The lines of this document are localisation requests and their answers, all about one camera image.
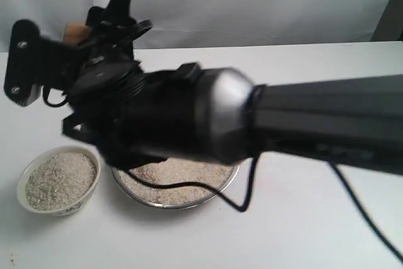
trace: uncooked rice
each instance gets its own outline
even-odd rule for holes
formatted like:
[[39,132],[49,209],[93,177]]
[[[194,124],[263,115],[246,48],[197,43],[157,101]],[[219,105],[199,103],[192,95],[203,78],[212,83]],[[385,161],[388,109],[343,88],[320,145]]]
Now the uncooked rice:
[[[171,158],[165,162],[151,163],[131,169],[131,172],[153,184],[167,185],[185,181],[198,181],[209,184],[214,188],[220,188],[231,176],[233,170],[233,166]],[[149,188],[137,183],[123,171],[119,171],[118,174],[123,184],[133,194],[149,202],[179,205],[193,202],[210,194],[210,191],[195,186],[165,190]]]
[[38,210],[55,210],[79,200],[94,183],[96,168],[78,152],[58,154],[39,166],[25,186],[29,204]]

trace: white bowl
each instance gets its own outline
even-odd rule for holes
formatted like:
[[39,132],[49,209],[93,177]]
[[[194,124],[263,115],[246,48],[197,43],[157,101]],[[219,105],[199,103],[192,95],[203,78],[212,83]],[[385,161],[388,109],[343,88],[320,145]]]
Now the white bowl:
[[[26,183],[28,182],[28,179],[30,178],[30,175],[33,173],[33,171],[35,169],[37,169],[43,163],[48,161],[51,157],[56,156],[57,154],[60,154],[60,153],[64,153],[64,152],[80,152],[90,158],[90,160],[93,162],[93,164],[95,165],[95,168],[96,168],[96,176],[95,176],[94,183],[91,185],[91,187],[88,189],[88,191],[80,199],[76,200],[74,203],[71,203],[70,205],[67,205],[63,208],[54,209],[54,210],[38,210],[38,209],[33,208],[29,204],[28,200],[26,199],[26,194],[25,194],[25,186],[26,186]],[[100,172],[101,172],[101,163],[100,163],[98,157],[95,154],[93,154],[91,151],[89,151],[88,149],[85,149],[80,146],[57,147],[55,149],[51,149],[47,152],[44,152],[40,156],[36,157],[25,168],[24,172],[20,176],[20,179],[18,180],[17,199],[18,199],[19,203],[22,205],[22,207],[24,207],[26,210],[29,210],[29,211],[37,213],[37,214],[50,214],[50,215],[72,214],[72,213],[78,211],[91,198],[91,196],[94,193],[96,183],[98,182]]]

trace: white curtain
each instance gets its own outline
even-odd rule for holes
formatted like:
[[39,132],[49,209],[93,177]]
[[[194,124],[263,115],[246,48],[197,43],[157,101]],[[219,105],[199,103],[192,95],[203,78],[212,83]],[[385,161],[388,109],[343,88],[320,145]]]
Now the white curtain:
[[[0,0],[0,51],[20,18],[60,38],[68,21],[84,21],[108,0]],[[139,48],[219,47],[368,41],[388,0],[132,0],[135,18],[154,30]]]

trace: stainless steel bowl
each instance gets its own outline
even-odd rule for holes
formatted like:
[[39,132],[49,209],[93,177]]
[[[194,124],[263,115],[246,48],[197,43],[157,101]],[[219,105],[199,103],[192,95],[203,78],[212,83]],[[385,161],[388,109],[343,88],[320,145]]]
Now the stainless steel bowl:
[[[224,184],[219,188],[220,192],[223,192],[231,183],[232,181],[235,179],[235,177],[237,176],[237,173],[239,171],[239,168],[241,167],[240,164],[237,164],[234,166],[234,169],[231,172],[231,175],[228,177],[227,181],[224,182]],[[188,203],[183,203],[183,204],[161,204],[161,203],[154,203],[154,202],[150,202],[147,200],[144,200],[142,197],[134,194],[131,190],[129,190],[127,188],[127,186],[123,183],[122,179],[120,178],[119,175],[119,170],[117,170],[116,168],[112,167],[112,175],[114,177],[114,179],[116,180],[116,182],[118,183],[120,189],[122,189],[122,191],[129,196],[130,198],[132,198],[135,201],[140,202],[141,204],[144,204],[146,206],[150,206],[150,207],[154,207],[154,208],[159,208],[159,209],[187,209],[187,208],[192,208],[192,207],[196,207],[198,205],[201,205],[209,200],[211,200],[212,198],[216,197],[217,195],[215,193],[210,193],[208,195],[206,195],[203,198],[199,198],[198,200],[195,200],[193,202],[188,202]]]

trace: white table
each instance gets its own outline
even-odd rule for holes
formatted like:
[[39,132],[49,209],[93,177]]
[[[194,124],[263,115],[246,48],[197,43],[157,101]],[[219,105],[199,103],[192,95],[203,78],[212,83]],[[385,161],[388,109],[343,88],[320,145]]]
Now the white table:
[[[257,83],[292,83],[403,73],[400,42],[222,49],[139,50],[147,70],[183,62],[234,66]],[[0,54],[0,75],[7,54]],[[367,228],[326,164],[265,154],[250,209],[221,200],[185,211],[139,205],[103,171],[76,215],[33,215],[16,182],[39,153],[72,143],[60,135],[67,107],[41,100],[20,108],[0,94],[0,268],[400,268]],[[247,163],[227,193],[240,200]],[[343,168],[375,221],[403,249],[403,178]]]

